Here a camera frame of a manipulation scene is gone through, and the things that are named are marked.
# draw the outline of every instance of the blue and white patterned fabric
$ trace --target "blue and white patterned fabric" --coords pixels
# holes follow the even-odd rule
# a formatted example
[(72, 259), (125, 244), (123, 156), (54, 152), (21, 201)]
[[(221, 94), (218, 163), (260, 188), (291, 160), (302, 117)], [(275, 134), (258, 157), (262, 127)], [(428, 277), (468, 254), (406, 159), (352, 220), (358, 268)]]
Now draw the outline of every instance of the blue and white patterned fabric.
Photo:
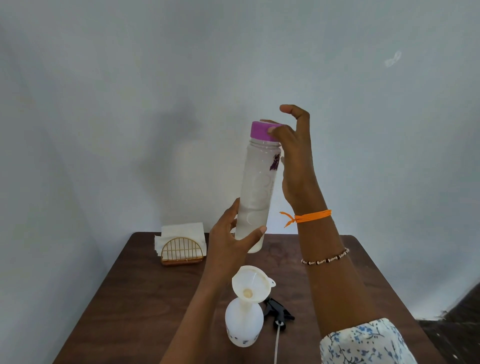
[(386, 318), (332, 332), (320, 342), (324, 364), (416, 364), (394, 324)]

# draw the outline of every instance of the beaded bracelet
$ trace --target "beaded bracelet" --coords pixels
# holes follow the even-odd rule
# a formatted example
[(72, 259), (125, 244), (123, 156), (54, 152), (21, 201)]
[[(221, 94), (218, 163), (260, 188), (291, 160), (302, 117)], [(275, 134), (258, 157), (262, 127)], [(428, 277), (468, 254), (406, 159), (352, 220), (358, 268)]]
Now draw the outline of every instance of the beaded bracelet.
[(330, 263), (330, 262), (333, 262), (334, 260), (339, 260), (339, 259), (343, 258), (344, 256), (346, 256), (348, 254), (349, 251), (350, 251), (350, 249), (347, 248), (343, 251), (342, 254), (335, 255), (333, 258), (330, 258), (330, 259), (327, 258), (327, 259), (324, 259), (324, 260), (317, 260), (316, 262), (307, 262), (306, 260), (302, 259), (301, 262), (303, 264), (308, 264), (310, 266), (312, 266), (314, 264), (319, 265), (321, 263)]

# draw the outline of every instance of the purple bottle cap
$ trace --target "purple bottle cap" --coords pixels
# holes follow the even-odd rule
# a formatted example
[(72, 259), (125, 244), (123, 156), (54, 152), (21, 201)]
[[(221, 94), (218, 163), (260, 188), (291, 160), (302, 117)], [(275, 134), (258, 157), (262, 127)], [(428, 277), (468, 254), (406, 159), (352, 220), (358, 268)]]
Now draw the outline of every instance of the purple bottle cap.
[(272, 126), (280, 126), (280, 124), (273, 124), (266, 121), (252, 122), (252, 130), (250, 131), (250, 138), (263, 140), (266, 142), (278, 142), (278, 139), (272, 137), (267, 130)]

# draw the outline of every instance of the forearm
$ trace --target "forearm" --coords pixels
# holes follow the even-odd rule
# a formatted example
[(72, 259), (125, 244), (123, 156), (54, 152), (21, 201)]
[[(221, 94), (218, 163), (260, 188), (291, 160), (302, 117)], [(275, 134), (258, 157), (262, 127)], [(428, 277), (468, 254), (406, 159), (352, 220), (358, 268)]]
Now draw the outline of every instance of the forearm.
[[(327, 210), (321, 193), (296, 215)], [(345, 249), (332, 217), (298, 224), (303, 259), (331, 258)], [(318, 327), (323, 336), (380, 318), (349, 256), (306, 266)]]
[(160, 364), (199, 364), (205, 361), (220, 293), (220, 289), (200, 282)]

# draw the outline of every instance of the table top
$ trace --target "table top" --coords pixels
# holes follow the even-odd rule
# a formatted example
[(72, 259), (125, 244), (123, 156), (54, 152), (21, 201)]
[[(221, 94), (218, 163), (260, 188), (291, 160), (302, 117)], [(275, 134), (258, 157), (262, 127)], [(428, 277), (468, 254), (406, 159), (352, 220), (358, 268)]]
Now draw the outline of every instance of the table top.
[[(204, 261), (164, 267), (154, 236), (136, 232), (123, 248), (97, 293), (67, 339), (54, 364), (158, 364), (168, 347), (204, 269)], [(359, 275), (383, 317), (402, 334), (419, 364), (445, 363), (358, 240), (342, 235)], [(297, 235), (267, 234), (248, 265), (262, 269), (277, 284), (271, 296), (295, 321), (280, 333), (278, 364), (321, 363), (316, 324)], [(269, 318), (251, 347), (238, 348), (226, 335), (225, 310), (235, 294), (228, 287), (218, 304), (208, 363), (273, 363), (276, 330)]]

